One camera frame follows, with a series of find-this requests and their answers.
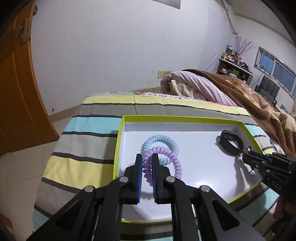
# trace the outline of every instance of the metal screw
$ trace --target metal screw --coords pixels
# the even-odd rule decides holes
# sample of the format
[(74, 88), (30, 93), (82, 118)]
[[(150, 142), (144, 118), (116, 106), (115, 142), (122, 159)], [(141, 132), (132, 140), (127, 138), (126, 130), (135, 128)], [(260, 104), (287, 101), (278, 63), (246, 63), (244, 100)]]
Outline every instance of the metal screw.
[(86, 192), (92, 192), (93, 190), (94, 190), (94, 187), (93, 186), (86, 186), (84, 188), (84, 191), (86, 191)]
[(128, 182), (128, 177), (123, 176), (119, 179), (119, 181), (121, 181), (122, 183), (126, 183)]
[(176, 179), (172, 176), (168, 176), (166, 177), (166, 180), (169, 182), (169, 183), (173, 183)]
[(207, 185), (202, 185), (202, 187), (200, 188), (203, 192), (209, 192), (211, 189), (209, 186)]
[(243, 155), (246, 155), (246, 154), (249, 153), (249, 151), (250, 151), (250, 148), (249, 148), (249, 147), (245, 147), (245, 148), (242, 150), (242, 154), (243, 154)]

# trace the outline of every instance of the spiral hair tie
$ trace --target spiral hair tie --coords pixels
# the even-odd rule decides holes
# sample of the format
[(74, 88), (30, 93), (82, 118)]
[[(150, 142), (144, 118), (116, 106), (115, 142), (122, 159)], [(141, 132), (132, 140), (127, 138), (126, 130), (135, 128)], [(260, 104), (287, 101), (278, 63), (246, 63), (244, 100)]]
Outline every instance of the spiral hair tie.
[[(151, 148), (151, 145), (157, 141), (166, 144), (170, 149), (159, 147), (159, 146), (157, 146), (156, 148), (155, 147)], [(144, 177), (147, 178), (146, 181), (149, 183), (150, 186), (153, 186), (152, 171), (151, 171), (151, 156), (153, 153), (163, 154), (167, 156), (165, 158), (160, 158), (159, 163), (164, 166), (172, 162), (175, 168), (175, 178), (178, 178), (178, 179), (182, 178), (182, 167), (178, 159), (178, 154), (179, 154), (178, 145), (172, 138), (168, 136), (155, 135), (150, 137), (144, 143), (143, 173), (144, 173)]]

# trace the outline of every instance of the wooden door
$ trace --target wooden door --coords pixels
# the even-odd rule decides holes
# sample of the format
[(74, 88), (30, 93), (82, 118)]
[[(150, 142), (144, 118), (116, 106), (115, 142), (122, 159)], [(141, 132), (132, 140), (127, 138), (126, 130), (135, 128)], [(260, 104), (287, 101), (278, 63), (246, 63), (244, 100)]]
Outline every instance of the wooden door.
[(20, 11), (0, 39), (0, 154), (58, 139), (33, 69), (30, 34), (35, 2)]

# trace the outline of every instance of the door hinge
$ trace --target door hinge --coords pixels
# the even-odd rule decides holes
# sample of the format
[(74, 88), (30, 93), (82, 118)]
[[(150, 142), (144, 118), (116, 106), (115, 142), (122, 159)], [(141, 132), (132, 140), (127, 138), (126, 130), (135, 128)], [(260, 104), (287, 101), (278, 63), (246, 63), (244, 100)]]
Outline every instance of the door hinge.
[(20, 46), (26, 43), (28, 35), (28, 19), (24, 19), (20, 26)]

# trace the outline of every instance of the bed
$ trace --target bed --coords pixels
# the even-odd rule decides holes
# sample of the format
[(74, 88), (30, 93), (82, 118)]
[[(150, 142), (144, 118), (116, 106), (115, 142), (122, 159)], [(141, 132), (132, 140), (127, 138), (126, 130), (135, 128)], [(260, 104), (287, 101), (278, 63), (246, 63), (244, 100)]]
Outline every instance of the bed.
[[(262, 151), (279, 152), (251, 115), (240, 107), (156, 93), (95, 95), (85, 99), (61, 134), (48, 160), (33, 211), (33, 231), (87, 185), (96, 188), (112, 180), (118, 127), (123, 115), (198, 116), (238, 120)], [(264, 184), (230, 205), (267, 239), (278, 195)], [(122, 223), (121, 240), (172, 240), (171, 223)]]
[(162, 93), (172, 89), (177, 95), (190, 95), (196, 99), (195, 96), (199, 94), (211, 102), (245, 108), (286, 155), (296, 156), (295, 119), (276, 110), (243, 81), (226, 75), (185, 69), (169, 73), (161, 80), (160, 86)]

